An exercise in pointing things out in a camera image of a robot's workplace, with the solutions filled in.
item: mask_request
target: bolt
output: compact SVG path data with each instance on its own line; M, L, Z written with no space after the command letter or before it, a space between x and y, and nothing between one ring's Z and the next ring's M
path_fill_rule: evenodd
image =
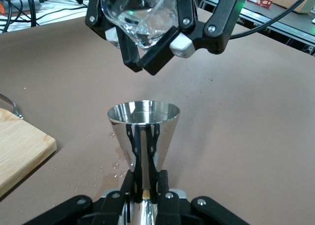
M119 194L119 193L114 193L114 194L112 195L112 198L114 198L114 199L119 198L119 197L120 197L120 194Z
M90 17L90 22L94 22L95 21L95 17L94 16L91 16Z
M202 206L202 205L206 205L207 203L206 203L206 201L204 199L198 199L197 200L197 204Z
M174 197L174 195L171 193L171 192L168 192L165 194L165 197L168 198L168 199L171 199Z
M189 22L190 22L190 19L189 19L189 18L184 18L184 19L183 19L183 23L184 23L185 25L188 25Z
M208 32L210 32L210 33L214 32L215 30L216 30L216 27L213 25L208 27Z
M85 199L80 199L77 201L77 204L81 205L81 204L85 204L85 202L87 202Z

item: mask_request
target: silver cup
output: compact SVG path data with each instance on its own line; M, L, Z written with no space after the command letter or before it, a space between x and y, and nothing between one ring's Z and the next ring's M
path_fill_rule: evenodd
M122 103L108 117L136 183L133 224L155 224L157 181L180 110L162 102Z

